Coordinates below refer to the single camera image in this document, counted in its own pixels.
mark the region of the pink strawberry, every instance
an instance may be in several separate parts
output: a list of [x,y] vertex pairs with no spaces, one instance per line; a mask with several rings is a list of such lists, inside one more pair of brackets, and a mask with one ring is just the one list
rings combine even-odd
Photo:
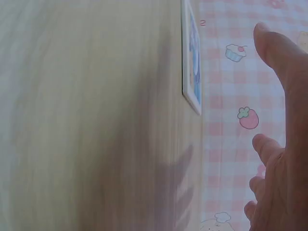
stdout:
[[259,125],[259,117],[253,109],[249,107],[240,108],[237,117],[240,124],[246,129],[255,129]]

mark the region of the framed picture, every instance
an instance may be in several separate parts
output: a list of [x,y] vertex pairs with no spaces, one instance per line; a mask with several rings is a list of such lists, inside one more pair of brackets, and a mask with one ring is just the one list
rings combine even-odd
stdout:
[[201,115],[200,38],[189,0],[182,0],[182,93]]

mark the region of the fabric pattern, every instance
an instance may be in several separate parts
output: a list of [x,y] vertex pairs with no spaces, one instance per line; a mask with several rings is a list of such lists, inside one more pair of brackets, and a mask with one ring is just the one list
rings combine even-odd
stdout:
[[252,147],[264,133],[285,145],[284,92],[259,58],[257,22],[308,47],[306,0],[203,0],[200,9],[204,79],[204,190],[200,229],[247,231],[249,180],[265,167]]

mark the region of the skin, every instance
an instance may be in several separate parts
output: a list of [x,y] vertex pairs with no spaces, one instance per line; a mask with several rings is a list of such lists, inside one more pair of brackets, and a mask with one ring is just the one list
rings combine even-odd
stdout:
[[257,203],[244,211],[251,231],[308,230],[308,54],[263,23],[256,25],[254,40],[285,92],[286,146],[262,134],[253,138],[266,175],[250,180]]

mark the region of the cupcake print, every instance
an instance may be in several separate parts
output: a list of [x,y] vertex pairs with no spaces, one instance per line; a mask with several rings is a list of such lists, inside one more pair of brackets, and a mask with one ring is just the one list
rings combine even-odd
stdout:
[[246,57],[245,46],[230,44],[226,46],[226,57],[234,62],[239,62],[243,57]]

